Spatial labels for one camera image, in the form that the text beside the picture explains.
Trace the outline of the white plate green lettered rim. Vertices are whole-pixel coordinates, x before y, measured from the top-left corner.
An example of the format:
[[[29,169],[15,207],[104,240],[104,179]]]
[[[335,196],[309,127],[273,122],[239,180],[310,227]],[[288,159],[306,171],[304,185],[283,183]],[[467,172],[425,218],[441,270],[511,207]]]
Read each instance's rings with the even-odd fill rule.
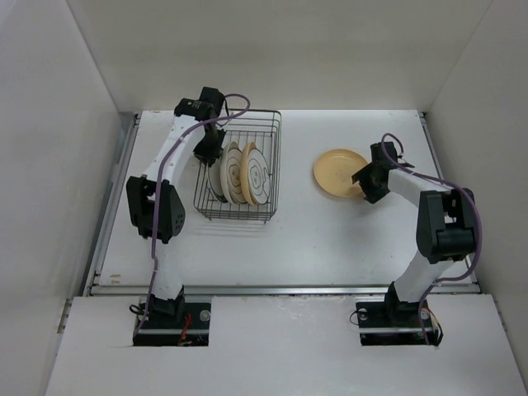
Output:
[[[214,198],[220,203],[227,203],[220,180],[220,160],[216,160],[207,168],[207,178]]]

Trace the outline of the yellow plate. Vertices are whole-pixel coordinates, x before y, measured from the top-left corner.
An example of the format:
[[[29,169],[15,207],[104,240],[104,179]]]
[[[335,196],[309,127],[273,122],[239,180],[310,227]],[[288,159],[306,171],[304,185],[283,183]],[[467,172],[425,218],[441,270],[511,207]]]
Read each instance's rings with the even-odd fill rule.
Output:
[[[318,185],[332,196],[352,198],[361,194],[358,182],[352,176],[368,162],[358,153],[344,148],[331,149],[321,154],[313,165]]]

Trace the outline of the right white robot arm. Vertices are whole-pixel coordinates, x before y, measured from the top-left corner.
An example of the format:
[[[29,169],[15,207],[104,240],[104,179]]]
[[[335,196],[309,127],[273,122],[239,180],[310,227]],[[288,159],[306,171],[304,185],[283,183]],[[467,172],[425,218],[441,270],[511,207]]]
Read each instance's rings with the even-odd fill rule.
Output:
[[[404,273],[393,281],[382,304],[384,319],[394,327],[422,324],[421,309],[436,284],[461,281],[474,270],[482,250],[482,223],[471,190],[414,172],[400,163],[392,142],[370,146],[371,161],[352,176],[375,204],[389,193],[417,208],[417,251]],[[456,262],[472,255],[472,267],[463,275],[445,277]]]

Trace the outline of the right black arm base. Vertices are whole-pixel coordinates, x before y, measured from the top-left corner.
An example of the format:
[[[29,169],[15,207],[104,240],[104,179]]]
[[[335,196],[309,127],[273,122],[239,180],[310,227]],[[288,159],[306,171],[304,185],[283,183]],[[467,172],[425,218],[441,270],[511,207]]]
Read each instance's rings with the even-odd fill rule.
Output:
[[[443,341],[443,329],[427,302],[421,311],[411,309],[400,317],[391,317],[384,301],[360,299],[356,301],[354,314],[363,347],[438,347]]]

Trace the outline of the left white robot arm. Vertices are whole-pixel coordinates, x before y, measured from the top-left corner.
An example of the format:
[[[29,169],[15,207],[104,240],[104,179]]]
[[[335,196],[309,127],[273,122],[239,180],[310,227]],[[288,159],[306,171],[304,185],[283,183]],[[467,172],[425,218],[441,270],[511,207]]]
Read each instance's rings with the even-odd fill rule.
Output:
[[[137,328],[152,316],[170,328],[184,319],[182,288],[165,285],[158,274],[163,265],[157,245],[169,244],[182,231],[186,211],[176,184],[189,158],[211,166],[221,156],[225,131],[217,124],[230,119],[222,115],[226,100],[226,95],[212,87],[203,87],[197,99],[181,99],[156,158],[140,176],[131,176],[125,183],[130,221],[139,236],[150,241],[153,261],[147,299],[137,313]]]

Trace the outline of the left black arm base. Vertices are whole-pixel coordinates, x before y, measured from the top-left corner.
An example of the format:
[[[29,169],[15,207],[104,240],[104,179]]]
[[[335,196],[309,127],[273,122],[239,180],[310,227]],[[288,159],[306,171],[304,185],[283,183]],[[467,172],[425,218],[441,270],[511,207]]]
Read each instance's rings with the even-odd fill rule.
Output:
[[[136,315],[132,342],[134,347],[207,347],[210,341],[211,301],[177,301],[175,315],[156,312],[153,299],[144,317],[145,302],[132,304]]]

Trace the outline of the yellow-backed white plate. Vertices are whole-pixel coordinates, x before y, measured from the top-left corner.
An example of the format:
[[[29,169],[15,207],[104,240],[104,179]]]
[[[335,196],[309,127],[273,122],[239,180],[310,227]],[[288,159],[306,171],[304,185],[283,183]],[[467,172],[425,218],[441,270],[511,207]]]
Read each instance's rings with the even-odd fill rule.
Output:
[[[262,151],[254,142],[242,152],[240,182],[244,198],[249,205],[264,205],[271,197],[271,171]]]

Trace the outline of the aluminium table rail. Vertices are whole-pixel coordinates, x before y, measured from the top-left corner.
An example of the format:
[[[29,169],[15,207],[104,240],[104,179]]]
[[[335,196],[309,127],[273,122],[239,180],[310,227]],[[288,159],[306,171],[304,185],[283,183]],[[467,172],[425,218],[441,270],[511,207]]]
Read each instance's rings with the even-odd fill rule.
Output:
[[[191,159],[178,192],[186,207],[170,250],[189,295],[381,294],[416,251],[415,208],[396,195],[377,204],[338,199],[318,187],[317,157],[345,148],[368,156],[386,132],[402,141],[418,170],[440,168],[419,111],[256,112],[233,124],[280,150],[278,209],[267,222],[213,219],[198,162]]]

